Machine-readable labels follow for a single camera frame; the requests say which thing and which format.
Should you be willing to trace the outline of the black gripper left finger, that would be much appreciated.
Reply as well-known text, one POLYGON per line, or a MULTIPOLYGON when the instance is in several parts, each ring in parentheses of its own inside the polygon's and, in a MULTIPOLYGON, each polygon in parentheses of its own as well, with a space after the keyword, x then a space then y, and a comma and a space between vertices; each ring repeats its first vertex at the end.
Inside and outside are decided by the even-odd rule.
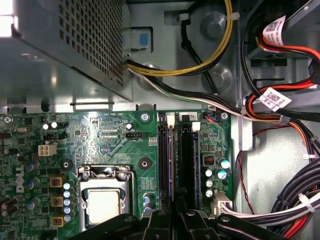
POLYGON ((159 208, 146 210, 141 219, 124 213, 70 238, 71 240, 171 240, 172 201, 161 191, 159 208))

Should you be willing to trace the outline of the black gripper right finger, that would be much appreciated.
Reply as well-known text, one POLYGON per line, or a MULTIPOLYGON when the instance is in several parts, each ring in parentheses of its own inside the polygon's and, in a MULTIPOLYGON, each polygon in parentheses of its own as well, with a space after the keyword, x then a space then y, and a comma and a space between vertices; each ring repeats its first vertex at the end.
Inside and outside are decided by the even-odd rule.
POLYGON ((176 240, 276 240, 278 235, 235 216, 210 219, 200 210, 190 209, 187 192, 174 193, 176 240))

